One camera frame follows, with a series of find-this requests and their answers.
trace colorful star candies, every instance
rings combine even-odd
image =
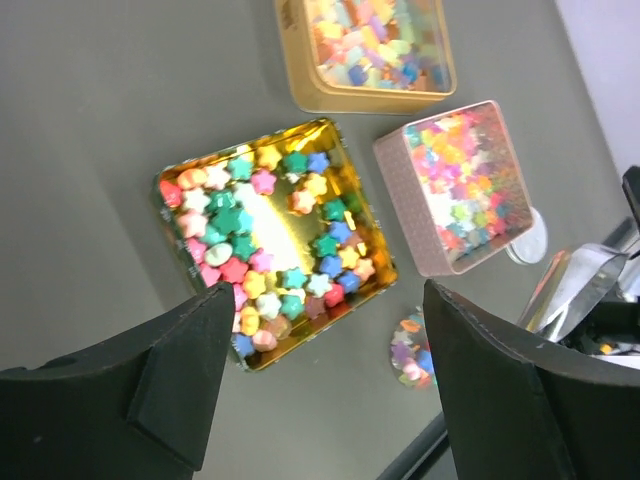
[[[305,109],[411,112],[455,88],[440,0],[276,0],[276,5],[289,83]],[[292,26],[293,10],[306,13],[307,22],[298,28]],[[307,52],[312,52],[308,63],[300,59]]]
[[[243,368],[272,364],[395,280],[349,162],[321,119],[158,175],[154,199],[193,284],[233,285]]]
[[[410,123],[378,140],[375,151],[425,276],[463,273],[532,225],[517,159],[493,102]],[[417,218],[412,212],[420,205]],[[440,253],[427,258],[428,248]]]

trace gold tin box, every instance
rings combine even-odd
[[[293,162],[287,163],[287,159],[294,156],[298,157],[297,160],[305,156],[312,158],[312,155],[315,154],[317,156],[318,153],[321,154],[320,160],[326,157],[324,166],[321,165],[322,162],[312,164],[309,161],[306,172],[292,173],[291,168],[294,168],[295,165]],[[188,183],[197,178],[197,175],[190,177],[183,175],[181,177],[184,172],[208,171],[207,169],[209,168],[215,170],[216,167],[223,166],[228,168],[237,159],[242,159],[243,162],[251,165],[251,179],[234,180],[232,178],[224,185],[222,190],[209,188],[209,184],[206,183],[196,185],[195,189],[184,190],[185,187],[187,189],[192,187],[193,185]],[[270,165],[270,167],[263,168],[263,165]],[[217,275],[213,279],[210,276],[212,269],[207,265],[208,260],[203,261],[203,255],[206,254],[200,251],[196,255],[195,250],[192,249],[194,245],[204,243],[205,240],[204,237],[192,236],[187,238],[193,232],[185,231],[181,219],[193,211],[187,210],[184,204],[180,204],[180,195],[186,198],[184,196],[185,191],[196,190],[200,194],[200,190],[197,189],[201,189],[205,195],[212,195],[211,198],[214,198],[214,194],[219,194],[219,196],[215,197],[215,201],[223,202],[224,198],[230,198],[225,197],[224,192],[242,190],[237,188],[238,185],[251,185],[254,175],[262,172],[264,176],[267,176],[265,171],[268,170],[271,170],[270,174],[276,177],[271,193],[268,195],[256,195],[250,204],[251,206],[248,206],[249,203],[245,201],[238,203],[238,205],[243,205],[242,210],[248,212],[252,219],[252,227],[245,237],[250,238],[250,243],[259,252],[266,252],[271,256],[272,266],[270,269],[262,276],[255,273],[253,276],[259,277],[260,281],[264,280],[264,287],[262,287],[264,291],[261,289],[262,293],[265,295],[275,294],[274,296],[280,300],[283,300],[285,296],[298,296],[304,310],[298,315],[294,313],[295,318],[291,318],[289,323],[291,327],[290,334],[288,336],[285,334],[283,338],[279,338],[274,349],[270,351],[258,351],[256,349],[254,353],[249,355],[246,355],[246,352],[243,351],[243,345],[246,347],[255,337],[248,335],[251,332],[246,332],[247,335],[243,333],[244,330],[242,328],[247,325],[244,325],[244,320],[240,319],[239,324],[234,326],[236,333],[233,333],[231,354],[243,369],[249,371],[262,370],[277,362],[293,349],[315,338],[316,335],[329,328],[363,302],[384,291],[397,278],[397,272],[387,248],[387,243],[364,196],[359,177],[351,163],[341,133],[331,120],[322,118],[227,148],[211,155],[167,167],[155,177],[152,190],[153,204],[160,213],[160,218],[171,241],[171,246],[177,253],[177,257],[184,266],[189,281],[196,291],[207,288],[207,283],[215,282]],[[316,204],[308,214],[304,214],[294,210],[293,203],[295,202],[293,202],[293,199],[295,192],[311,188],[309,181],[315,182],[315,188],[318,191],[314,193],[316,195]],[[219,213],[213,214],[208,218],[208,225],[217,225],[215,218],[219,217]],[[336,238],[341,238],[341,240],[332,243],[331,238],[333,237],[327,240],[328,235],[335,235]],[[325,239],[322,244],[318,243],[320,238]],[[234,239],[225,240],[224,242],[233,243]],[[215,240],[211,240],[211,243],[204,248],[212,248],[212,243],[213,246],[216,245]],[[313,279],[311,274],[315,273],[318,276],[317,278],[322,277],[321,272],[324,271],[322,270],[324,267],[321,261],[324,258],[321,257],[319,252],[321,249],[331,250],[332,248],[335,249],[333,253],[327,254],[325,251],[324,254],[329,255],[342,268],[341,273],[334,273],[331,276],[333,279],[331,281],[332,292],[333,289],[340,290],[341,287],[336,287],[336,284],[340,284],[343,277],[350,279],[351,283],[348,284],[350,288],[345,286],[342,289],[343,293],[347,292],[344,294],[343,301],[337,302],[334,296],[332,297],[333,301],[329,302],[327,300],[325,303],[324,300],[328,299],[330,294],[327,293],[324,297],[318,298],[316,295],[318,292],[316,294],[311,293],[311,290],[313,290],[311,287],[311,280]],[[228,265],[235,257],[236,250],[234,247],[233,256],[226,264]],[[236,261],[237,264],[251,264],[243,279],[236,278],[234,279],[235,282],[231,282],[229,278],[225,278],[222,275],[220,280],[230,281],[234,283],[234,288],[239,291],[242,290],[243,282],[247,281],[254,267],[257,268],[257,264],[251,263],[253,260],[254,257],[251,256],[247,262],[244,260],[242,262]],[[364,277],[361,275],[362,270],[358,271],[361,264],[368,268],[368,274]],[[220,266],[219,269],[220,271],[224,270],[224,265]],[[207,275],[209,275],[207,283],[205,282],[204,270],[207,270]],[[300,280],[301,283],[287,285],[286,282],[293,281],[293,277],[288,277],[288,280],[285,280],[284,276],[288,275],[287,272],[293,271],[296,271],[298,278],[295,281],[302,279]],[[251,300],[245,297],[246,295],[241,292],[240,298],[236,297],[237,311],[240,309],[238,302],[245,302],[242,312],[255,312],[255,310],[251,310],[252,308],[259,310],[258,300]],[[283,311],[283,309],[280,310],[278,318],[282,317]],[[260,331],[273,331],[273,322],[263,317],[262,314],[260,314],[258,321],[260,324],[257,328]]]
[[[416,113],[456,88],[441,0],[275,0],[289,86],[311,112]]]

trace gray table surface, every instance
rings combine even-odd
[[[423,114],[497,100],[550,251],[626,215],[552,2],[447,0],[458,91]],[[268,0],[5,0],[0,5],[0,368],[126,330],[189,296],[148,203],[160,168],[298,124]],[[371,144],[410,120],[333,115],[400,271],[383,296],[275,367],[228,365],[197,478],[375,478],[441,411],[392,375],[421,303]],[[447,279],[513,320],[544,265],[501,253]]]

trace blue star candy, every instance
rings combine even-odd
[[[329,159],[325,152],[310,153],[309,154],[309,166],[310,171],[315,173],[324,173],[329,168]]]
[[[235,333],[231,338],[231,343],[236,349],[236,352],[238,352],[238,355],[240,355],[242,358],[248,357],[249,355],[253,355],[255,353],[253,343],[251,343],[251,339],[246,335]]]
[[[227,164],[227,170],[231,172],[231,178],[234,180],[249,180],[252,168],[251,162],[245,160],[242,156],[230,160]]]
[[[353,232],[345,222],[331,222],[329,235],[338,240],[338,243],[343,244],[351,238]]]
[[[342,259],[335,255],[324,257],[320,263],[320,271],[331,278],[336,278],[342,273]]]
[[[416,363],[420,365],[420,368],[425,372],[432,374],[434,373],[433,369],[433,358],[431,358],[431,352],[427,350],[420,350],[418,355],[416,356]]]
[[[287,270],[282,274],[282,278],[284,288],[302,288],[307,281],[307,276],[300,270],[300,267]]]
[[[348,271],[338,279],[338,283],[344,288],[344,293],[353,293],[360,287],[360,277]]]
[[[282,306],[280,307],[280,313],[282,313],[289,320],[295,320],[298,315],[304,310],[302,300],[297,295],[283,295]]]

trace round lid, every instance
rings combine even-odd
[[[514,262],[520,265],[532,265],[540,262],[547,253],[549,237],[547,226],[540,212],[531,207],[533,226],[531,230],[523,233],[507,248],[507,254]]]

